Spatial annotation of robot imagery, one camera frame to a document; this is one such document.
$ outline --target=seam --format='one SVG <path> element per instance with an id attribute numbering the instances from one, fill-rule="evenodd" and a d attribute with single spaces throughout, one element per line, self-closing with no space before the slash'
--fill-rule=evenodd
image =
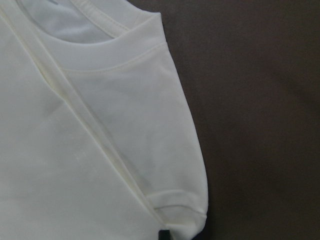
<path id="1" fill-rule="evenodd" d="M 161 210 L 161 209 L 165 209 L 165 208 L 173 208 L 173 207 L 182 207 L 182 208 L 186 208 L 191 210 L 192 212 L 201 215 L 202 217 L 207 217 L 207 215 L 203 212 L 200 212 L 198 210 L 195 210 L 194 208 L 188 206 L 188 205 L 184 205 L 184 204 L 171 204 L 171 205 L 164 205 L 164 206 L 158 206 L 158 207 L 154 207 L 154 210 Z"/>
<path id="2" fill-rule="evenodd" d="M 92 17 L 92 13 L 90 13 L 89 11 L 93 11 L 95 12 L 99 18 L 102 18 L 102 21 L 108 21 L 109 23 L 111 23 L 113 25 L 113 27 L 119 28 L 120 32 L 127 32 L 129 30 L 129 28 L 127 28 L 126 26 L 122 25 L 121 23 L 115 21 L 112 17 L 110 17 L 109 15 L 107 15 L 105 12 L 102 12 L 99 8 L 97 8 L 92 2 L 90 2 L 89 0 L 83 0 L 83 1 L 79 1 L 79 0 L 70 0 L 70 2 L 89 20 L 91 21 L 93 24 L 95 24 L 98 28 L 102 29 L 103 31 L 105 31 L 107 34 L 111 35 L 111 37 L 116 38 L 119 37 L 121 35 L 121 33 L 116 33 L 115 31 L 112 31 L 110 29 L 107 28 L 107 26 L 103 26 L 101 22 L 98 22 L 98 20 L 94 19 Z"/>
<path id="3" fill-rule="evenodd" d="M 101 69 L 101 70 L 72 70 L 72 69 L 67 69 L 67 68 L 62 68 L 62 69 L 63 69 L 63 71 L 68 72 L 68 73 L 81 74 L 81 75 L 103 74 L 103 73 L 114 72 L 114 71 L 118 71 L 118 70 L 121 70 L 121 69 L 124 69 L 124 68 L 127 68 L 127 67 L 134 65 L 139 60 L 146 58 L 151 53 L 161 49 L 162 47 L 167 47 L 167 43 L 166 42 L 159 43 L 156 46 L 154 46 L 153 48 L 146 51 L 145 53 L 143 53 L 143 54 L 141 54 L 141 55 L 125 62 L 125 63 L 122 63 L 117 66 Z"/>

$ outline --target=white fabric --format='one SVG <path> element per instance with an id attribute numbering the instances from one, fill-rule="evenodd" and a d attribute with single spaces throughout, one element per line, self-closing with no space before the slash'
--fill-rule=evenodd
<path id="1" fill-rule="evenodd" d="M 0 7 L 0 239 L 192 239 L 206 172 L 160 14 Z"/>

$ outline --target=brown background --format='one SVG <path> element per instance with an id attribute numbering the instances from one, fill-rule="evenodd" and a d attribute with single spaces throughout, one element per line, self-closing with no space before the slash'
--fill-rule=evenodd
<path id="1" fill-rule="evenodd" d="M 196 240 L 320 240 L 320 2 L 130 0 L 161 12 L 196 125 Z"/>

